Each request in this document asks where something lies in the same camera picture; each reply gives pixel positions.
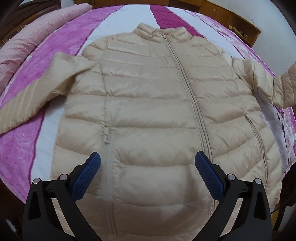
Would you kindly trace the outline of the pink and white bedspread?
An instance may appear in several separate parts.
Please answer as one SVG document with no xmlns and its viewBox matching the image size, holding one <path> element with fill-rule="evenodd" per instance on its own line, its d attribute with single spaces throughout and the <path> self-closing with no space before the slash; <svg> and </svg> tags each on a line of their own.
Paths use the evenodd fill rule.
<svg viewBox="0 0 296 241">
<path fill-rule="evenodd" d="M 226 49 L 232 55 L 259 61 L 260 57 L 225 27 L 192 11 L 158 5 L 126 5 L 92 9 L 68 21 L 48 35 L 24 60 L 1 94 L 5 105 L 20 91 L 39 78 L 56 52 L 79 54 L 83 47 L 102 36 L 130 32 L 139 23 L 158 28 L 185 27 L 192 35 L 200 35 Z M 53 141 L 57 116 L 52 109 L 42 109 L 30 121 L 1 135 L 1 180 L 21 202 L 25 202 L 36 172 L 43 179 L 50 176 L 50 154 L 45 140 Z"/>
</svg>

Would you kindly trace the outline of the beige puffer jacket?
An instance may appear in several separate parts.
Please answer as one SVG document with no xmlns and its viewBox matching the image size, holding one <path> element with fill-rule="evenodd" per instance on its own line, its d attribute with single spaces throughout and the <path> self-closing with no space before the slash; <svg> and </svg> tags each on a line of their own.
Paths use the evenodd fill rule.
<svg viewBox="0 0 296 241">
<path fill-rule="evenodd" d="M 78 207 L 103 240 L 189 240 L 217 202 L 194 165 L 203 151 L 236 177 L 260 178 L 270 206 L 281 156 L 255 95 L 295 105 L 295 66 L 272 76 L 185 28 L 139 24 L 80 56 L 56 53 L 45 73 L 1 109 L 1 133 L 66 96 L 51 177 L 98 152 L 102 166 Z"/>
</svg>

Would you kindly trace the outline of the pink rolled quilt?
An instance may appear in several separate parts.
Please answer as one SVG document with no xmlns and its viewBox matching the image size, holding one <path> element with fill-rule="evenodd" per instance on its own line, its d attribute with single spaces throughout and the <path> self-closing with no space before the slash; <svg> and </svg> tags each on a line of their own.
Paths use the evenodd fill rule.
<svg viewBox="0 0 296 241">
<path fill-rule="evenodd" d="M 52 32 L 92 10 L 88 3 L 69 6 L 45 14 L 26 25 L 1 47 L 1 92 L 29 54 Z"/>
</svg>

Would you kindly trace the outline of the wooden headboard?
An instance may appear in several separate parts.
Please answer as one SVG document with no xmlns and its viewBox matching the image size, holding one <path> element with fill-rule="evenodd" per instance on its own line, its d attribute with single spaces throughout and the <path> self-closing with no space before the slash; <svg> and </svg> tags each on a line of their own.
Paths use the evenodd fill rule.
<svg viewBox="0 0 296 241">
<path fill-rule="evenodd" d="M 60 1 L 1 1 L 1 47 L 29 23 L 60 8 Z"/>
</svg>

